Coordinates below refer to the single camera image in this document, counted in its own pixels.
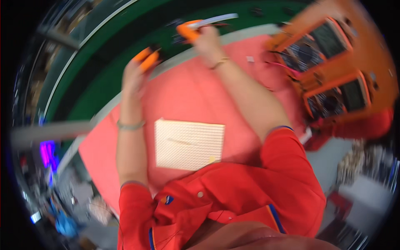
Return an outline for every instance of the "hand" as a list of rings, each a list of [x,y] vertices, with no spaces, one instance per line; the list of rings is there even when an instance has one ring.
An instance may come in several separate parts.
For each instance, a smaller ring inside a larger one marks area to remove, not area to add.
[[[139,63],[130,60],[125,66],[122,75],[122,94],[124,96],[135,96],[140,90],[140,85],[143,80],[143,74],[139,68]]]
[[[201,35],[193,42],[194,49],[203,58],[209,68],[214,67],[223,57],[226,57],[220,43],[220,34],[215,27],[200,28]]]

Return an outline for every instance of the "orange multimeter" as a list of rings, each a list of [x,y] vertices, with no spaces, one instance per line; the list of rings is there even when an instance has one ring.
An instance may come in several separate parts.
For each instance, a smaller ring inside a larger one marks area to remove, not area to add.
[[[357,70],[303,95],[312,118],[331,118],[370,108],[371,100],[364,75]]]
[[[338,56],[351,53],[352,45],[336,20],[325,17],[303,32],[290,37],[271,52],[279,54],[278,61],[298,72],[290,70],[287,73],[301,79],[305,72],[322,66]]]

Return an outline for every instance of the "red uniform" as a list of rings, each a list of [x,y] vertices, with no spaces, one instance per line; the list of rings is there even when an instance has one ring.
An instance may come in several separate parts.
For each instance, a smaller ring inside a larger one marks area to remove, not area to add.
[[[326,199],[303,146],[286,127],[267,136],[262,168],[215,163],[169,182],[153,199],[140,183],[122,186],[118,248],[181,249],[206,218],[259,221],[314,237]]]

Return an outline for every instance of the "pink mat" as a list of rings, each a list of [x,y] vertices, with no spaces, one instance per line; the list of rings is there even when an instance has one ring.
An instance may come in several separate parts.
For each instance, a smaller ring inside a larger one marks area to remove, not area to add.
[[[262,45],[269,38],[261,35],[225,46],[227,54],[248,74],[274,91],[283,103],[297,136],[304,134],[302,103],[286,80],[283,68],[262,62]],[[250,65],[246,56],[253,56]],[[146,83],[142,98],[148,152],[150,190],[159,191],[168,181],[189,171],[156,168],[154,122],[160,118],[225,124],[222,161],[256,164],[261,143],[245,122],[214,72],[196,57]],[[119,105],[88,134],[79,146],[81,158],[98,191],[119,214],[120,185],[115,165]]]

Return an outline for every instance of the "bracelet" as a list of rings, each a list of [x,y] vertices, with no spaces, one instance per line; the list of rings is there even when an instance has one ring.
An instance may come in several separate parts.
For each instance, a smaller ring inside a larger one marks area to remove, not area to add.
[[[120,120],[117,121],[117,126],[119,129],[123,129],[123,130],[138,130],[139,128],[143,127],[143,125],[145,124],[145,121],[140,121],[138,124],[135,125],[123,125],[120,123]]]
[[[229,57],[223,57],[221,60],[219,60],[219,62],[216,63],[216,65],[214,67],[212,67],[212,70],[215,70],[218,66],[220,66],[221,64],[223,64],[224,62],[228,61]]]

